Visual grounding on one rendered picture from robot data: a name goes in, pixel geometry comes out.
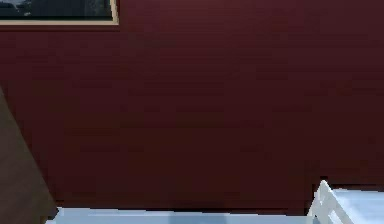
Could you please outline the framed dark wall picture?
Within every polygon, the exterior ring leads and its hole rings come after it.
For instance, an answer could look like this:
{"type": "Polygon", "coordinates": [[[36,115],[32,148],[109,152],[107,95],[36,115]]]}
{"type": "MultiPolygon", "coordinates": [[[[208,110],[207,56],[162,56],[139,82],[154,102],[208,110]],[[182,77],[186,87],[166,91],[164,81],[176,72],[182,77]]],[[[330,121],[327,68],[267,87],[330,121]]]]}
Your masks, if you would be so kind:
{"type": "Polygon", "coordinates": [[[0,25],[117,24],[117,0],[0,0],[0,25]]]}

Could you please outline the white chair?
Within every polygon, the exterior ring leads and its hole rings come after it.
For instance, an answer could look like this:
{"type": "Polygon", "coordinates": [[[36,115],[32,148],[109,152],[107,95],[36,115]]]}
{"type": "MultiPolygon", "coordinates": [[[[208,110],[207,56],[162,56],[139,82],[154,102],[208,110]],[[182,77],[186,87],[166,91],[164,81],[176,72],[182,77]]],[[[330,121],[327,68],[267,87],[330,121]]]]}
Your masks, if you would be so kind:
{"type": "Polygon", "coordinates": [[[305,224],[355,224],[326,180],[314,192],[305,224]]]}

